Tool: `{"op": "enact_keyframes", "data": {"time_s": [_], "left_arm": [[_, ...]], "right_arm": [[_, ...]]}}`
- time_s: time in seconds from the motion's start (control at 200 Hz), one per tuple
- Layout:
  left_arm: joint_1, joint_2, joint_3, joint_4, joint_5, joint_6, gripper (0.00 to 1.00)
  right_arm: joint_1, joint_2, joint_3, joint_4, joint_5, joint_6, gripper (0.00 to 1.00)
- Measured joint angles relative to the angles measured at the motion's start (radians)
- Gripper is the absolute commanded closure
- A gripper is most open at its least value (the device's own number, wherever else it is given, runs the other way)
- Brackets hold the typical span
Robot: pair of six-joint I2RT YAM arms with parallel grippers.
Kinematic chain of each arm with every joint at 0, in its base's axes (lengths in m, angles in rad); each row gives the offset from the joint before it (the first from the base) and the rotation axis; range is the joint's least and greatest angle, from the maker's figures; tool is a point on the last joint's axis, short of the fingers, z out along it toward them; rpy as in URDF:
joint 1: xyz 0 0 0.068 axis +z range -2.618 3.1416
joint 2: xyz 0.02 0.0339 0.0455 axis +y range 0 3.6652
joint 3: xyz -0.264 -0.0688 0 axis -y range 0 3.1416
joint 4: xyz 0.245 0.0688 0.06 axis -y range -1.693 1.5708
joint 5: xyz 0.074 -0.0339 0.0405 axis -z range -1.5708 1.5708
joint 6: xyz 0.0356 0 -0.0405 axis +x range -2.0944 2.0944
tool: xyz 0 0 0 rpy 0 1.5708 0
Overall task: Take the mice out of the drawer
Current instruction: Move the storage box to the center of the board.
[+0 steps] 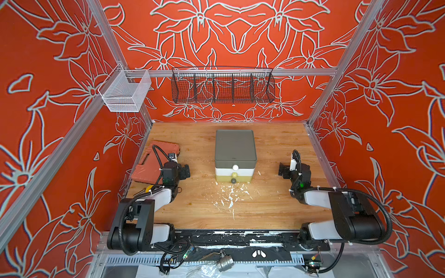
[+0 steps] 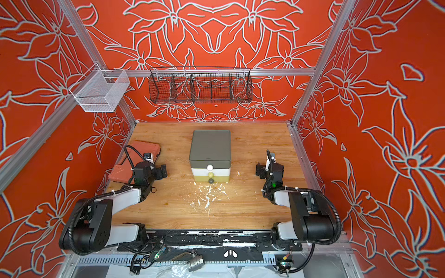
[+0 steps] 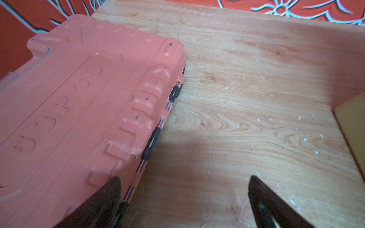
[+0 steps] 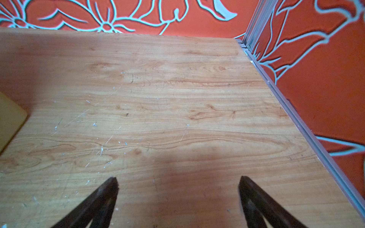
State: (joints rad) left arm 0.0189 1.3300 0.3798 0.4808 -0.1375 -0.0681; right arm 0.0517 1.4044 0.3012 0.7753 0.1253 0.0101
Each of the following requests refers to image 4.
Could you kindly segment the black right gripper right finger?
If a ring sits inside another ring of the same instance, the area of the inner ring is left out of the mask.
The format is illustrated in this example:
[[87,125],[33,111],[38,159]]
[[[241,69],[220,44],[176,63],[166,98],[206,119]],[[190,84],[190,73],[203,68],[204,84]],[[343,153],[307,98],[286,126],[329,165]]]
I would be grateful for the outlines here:
[[305,228],[306,226],[285,210],[248,176],[239,183],[242,209],[249,228]]

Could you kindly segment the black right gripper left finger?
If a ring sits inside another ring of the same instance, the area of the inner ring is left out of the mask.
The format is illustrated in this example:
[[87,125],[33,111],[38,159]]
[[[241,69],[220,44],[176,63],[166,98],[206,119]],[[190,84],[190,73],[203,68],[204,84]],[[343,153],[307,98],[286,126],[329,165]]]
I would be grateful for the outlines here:
[[115,209],[118,191],[117,178],[110,177],[53,227],[108,228]]

